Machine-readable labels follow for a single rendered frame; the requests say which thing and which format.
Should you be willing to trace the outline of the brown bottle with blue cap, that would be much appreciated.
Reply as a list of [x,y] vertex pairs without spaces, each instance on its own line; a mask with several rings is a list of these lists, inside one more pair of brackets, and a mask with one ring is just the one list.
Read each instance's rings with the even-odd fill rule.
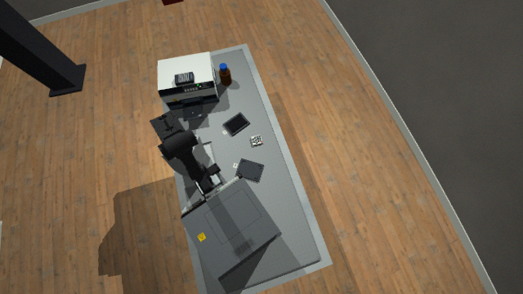
[[227,65],[225,63],[221,63],[219,65],[219,75],[221,79],[221,84],[223,86],[229,86],[232,83],[230,70],[228,71]]

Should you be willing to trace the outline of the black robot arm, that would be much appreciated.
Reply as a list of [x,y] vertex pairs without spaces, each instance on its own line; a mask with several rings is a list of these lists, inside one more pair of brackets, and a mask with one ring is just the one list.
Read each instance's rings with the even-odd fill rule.
[[173,158],[180,159],[186,166],[186,170],[189,170],[187,173],[190,174],[190,178],[192,177],[191,180],[197,181],[204,194],[210,193],[214,189],[210,183],[212,180],[210,176],[219,173],[221,169],[216,163],[206,168],[204,164],[201,166],[196,161],[192,147],[196,146],[198,141],[191,129],[184,129],[172,109],[162,116],[151,119],[150,123],[162,141],[158,147],[163,156],[168,161]]

